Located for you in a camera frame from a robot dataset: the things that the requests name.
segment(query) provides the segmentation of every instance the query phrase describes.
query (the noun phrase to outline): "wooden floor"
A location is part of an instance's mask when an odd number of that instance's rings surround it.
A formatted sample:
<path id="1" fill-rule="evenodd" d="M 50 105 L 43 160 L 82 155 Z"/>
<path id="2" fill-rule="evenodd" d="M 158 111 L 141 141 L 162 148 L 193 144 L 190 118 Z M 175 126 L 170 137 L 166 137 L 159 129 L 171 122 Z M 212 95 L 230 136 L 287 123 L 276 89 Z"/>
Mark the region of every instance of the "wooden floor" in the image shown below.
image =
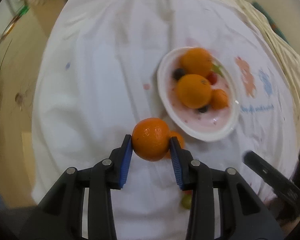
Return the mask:
<path id="1" fill-rule="evenodd" d="M 9 207 L 34 204 L 32 102 L 47 36 L 30 9 L 0 45 L 0 194 Z M 23 97 L 21 107 L 16 94 Z"/>

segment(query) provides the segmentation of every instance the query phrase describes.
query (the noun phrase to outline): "bowl rim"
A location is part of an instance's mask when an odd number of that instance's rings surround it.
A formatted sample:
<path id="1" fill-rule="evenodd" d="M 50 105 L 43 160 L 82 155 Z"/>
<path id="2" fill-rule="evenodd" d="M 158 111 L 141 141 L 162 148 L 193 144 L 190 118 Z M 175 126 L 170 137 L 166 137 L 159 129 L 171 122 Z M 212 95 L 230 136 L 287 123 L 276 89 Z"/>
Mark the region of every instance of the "bowl rim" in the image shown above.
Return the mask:
<path id="1" fill-rule="evenodd" d="M 196 130 L 191 129 L 188 127 L 175 113 L 173 110 L 166 91 L 165 87 L 165 82 L 164 82 L 164 75 L 166 74 L 166 67 L 170 66 L 170 62 L 173 61 L 177 56 L 180 56 L 181 52 L 186 52 L 187 50 L 194 48 L 194 47 L 181 47 L 181 48 L 176 48 L 173 49 L 172 51 L 168 52 L 161 60 L 158 70 L 157 70 L 157 82 L 158 82 L 158 90 L 159 90 L 159 96 L 160 99 L 170 116 L 170 118 L 188 135 L 191 137 L 197 138 L 201 141 L 205 142 L 214 142 L 218 141 L 227 135 L 229 135 L 235 128 L 238 122 L 239 118 L 239 101 L 238 101 L 238 89 L 236 87 L 235 82 L 233 81 L 233 78 L 229 74 L 229 72 L 225 69 L 225 67 L 221 68 L 221 72 L 224 75 L 224 78 L 226 79 L 229 90 L 231 93 L 231 113 L 230 117 L 227 120 L 226 124 L 220 129 L 215 132 L 198 132 Z M 220 61 L 213 57 L 213 61 L 216 62 L 217 64 L 220 64 Z"/>

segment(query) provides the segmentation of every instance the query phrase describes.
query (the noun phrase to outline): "plate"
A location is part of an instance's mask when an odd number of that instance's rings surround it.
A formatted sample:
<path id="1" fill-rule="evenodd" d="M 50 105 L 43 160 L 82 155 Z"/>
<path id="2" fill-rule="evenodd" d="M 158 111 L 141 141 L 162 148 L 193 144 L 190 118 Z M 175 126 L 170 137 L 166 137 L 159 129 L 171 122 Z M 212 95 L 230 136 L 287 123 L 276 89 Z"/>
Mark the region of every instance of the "plate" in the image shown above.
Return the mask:
<path id="1" fill-rule="evenodd" d="M 218 81 L 212 88 L 226 91 L 229 107 L 221 110 L 209 108 L 208 112 L 202 114 L 196 109 L 184 106 L 175 93 L 177 82 L 172 78 L 172 73 L 180 67 L 180 57 L 191 48 L 193 47 L 174 49 L 164 56 L 157 71 L 159 96 L 170 118 L 184 132 L 202 141 L 218 141 L 229 135 L 238 122 L 238 90 L 226 68 L 213 57 L 213 64 L 219 74 Z"/>

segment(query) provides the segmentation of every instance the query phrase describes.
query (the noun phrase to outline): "orange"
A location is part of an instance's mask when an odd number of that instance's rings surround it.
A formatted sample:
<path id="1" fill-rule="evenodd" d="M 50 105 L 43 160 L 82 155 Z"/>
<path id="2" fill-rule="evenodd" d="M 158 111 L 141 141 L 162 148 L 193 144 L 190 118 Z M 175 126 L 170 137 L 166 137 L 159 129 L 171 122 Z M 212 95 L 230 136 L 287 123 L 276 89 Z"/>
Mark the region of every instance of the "orange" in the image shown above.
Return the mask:
<path id="1" fill-rule="evenodd" d="M 132 132 L 132 147 L 142 159 L 156 162 L 169 150 L 170 130 L 165 121 L 147 118 L 135 126 Z"/>
<path id="2" fill-rule="evenodd" d="M 229 99 L 227 93 L 222 89 L 213 90 L 211 94 L 210 105 L 215 110 L 229 106 Z"/>
<path id="3" fill-rule="evenodd" d="M 189 49 L 180 59 L 181 66 L 188 74 L 208 76 L 213 63 L 211 54 L 203 48 Z"/>
<path id="4" fill-rule="evenodd" d="M 211 99 L 211 91 L 210 82 L 200 75 L 184 75 L 177 83 L 179 100 L 193 109 L 207 105 Z"/>
<path id="5" fill-rule="evenodd" d="M 185 140 L 181 136 L 180 133 L 178 133 L 176 131 L 171 131 L 171 137 L 177 137 L 181 149 L 183 149 L 185 147 Z M 167 154 L 165 155 L 165 157 L 168 158 L 168 159 L 171 159 L 170 151 L 167 152 Z"/>

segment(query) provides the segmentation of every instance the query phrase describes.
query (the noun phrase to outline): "yellow fabric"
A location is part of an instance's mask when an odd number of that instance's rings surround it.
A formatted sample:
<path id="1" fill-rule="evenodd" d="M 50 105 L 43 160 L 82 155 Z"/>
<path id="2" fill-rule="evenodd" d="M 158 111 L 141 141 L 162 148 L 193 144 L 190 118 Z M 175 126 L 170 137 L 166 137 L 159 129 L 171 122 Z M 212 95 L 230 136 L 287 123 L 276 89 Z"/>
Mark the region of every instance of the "yellow fabric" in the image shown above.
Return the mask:
<path id="1" fill-rule="evenodd" d="M 266 17 L 245 0 L 221 0 L 239 10 L 261 32 L 286 77 L 293 97 L 294 122 L 297 132 L 297 149 L 300 148 L 300 55 L 298 55 L 271 28 Z"/>

